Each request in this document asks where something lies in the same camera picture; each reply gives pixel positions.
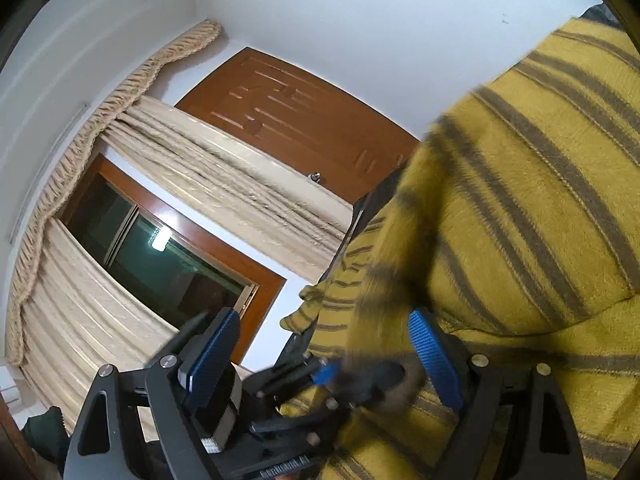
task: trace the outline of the brown wooden door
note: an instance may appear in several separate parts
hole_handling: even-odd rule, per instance
[[[209,74],[177,107],[300,173],[320,173],[320,183],[350,203],[418,143],[347,92],[249,47]]]

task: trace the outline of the yellow striped blanket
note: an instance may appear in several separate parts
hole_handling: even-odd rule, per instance
[[[590,479],[611,479],[640,438],[639,166],[640,57],[624,33],[571,20],[437,121],[395,197],[281,326],[317,317],[315,354],[401,351],[410,304],[428,296],[472,352],[551,365]],[[429,386],[404,415],[362,411],[322,478],[428,478],[455,423]]]

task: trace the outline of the window pane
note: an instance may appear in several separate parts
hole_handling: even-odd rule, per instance
[[[210,266],[176,240],[170,239],[164,250],[155,249],[152,244],[156,237],[160,241],[156,226],[138,216],[109,273],[176,328],[199,312],[234,307],[244,285]]]
[[[102,264],[131,207],[103,177],[97,175],[82,196],[68,229],[94,260]]]

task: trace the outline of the silver bolt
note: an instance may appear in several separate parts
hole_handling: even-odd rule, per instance
[[[489,358],[486,355],[476,354],[471,358],[471,362],[478,368],[484,368],[489,364]]]
[[[178,362],[178,358],[175,355],[165,355],[160,359],[160,366],[162,368],[173,368]]]
[[[312,446],[320,446],[320,442],[321,442],[320,437],[314,431],[312,431],[306,436],[306,441]]]
[[[333,397],[329,397],[324,403],[332,411],[337,410],[338,406],[340,406],[340,404],[338,404],[338,401]]]
[[[98,375],[100,377],[109,377],[113,372],[113,365],[102,365],[98,368]]]
[[[551,366],[546,363],[538,363],[538,365],[536,366],[536,370],[540,375],[551,375]]]

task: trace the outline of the curtain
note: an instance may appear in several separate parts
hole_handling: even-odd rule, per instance
[[[340,198],[160,101],[142,96],[102,138],[156,184],[310,282],[344,238],[351,207]],[[234,152],[240,143],[252,150],[251,163]],[[276,170],[289,174],[276,182]]]
[[[164,65],[203,49],[219,34],[220,25],[205,20],[148,58],[98,106],[55,167],[31,214],[15,261],[6,323],[6,354],[12,364],[20,365],[24,359],[21,308],[30,298],[38,278],[44,233],[71,196],[89,161],[95,139],[107,124],[148,90]]]
[[[176,332],[108,275],[57,219],[47,225],[38,276],[22,309],[22,371],[47,406],[60,407],[71,431],[100,366],[141,368]],[[142,421],[152,438],[148,410]]]

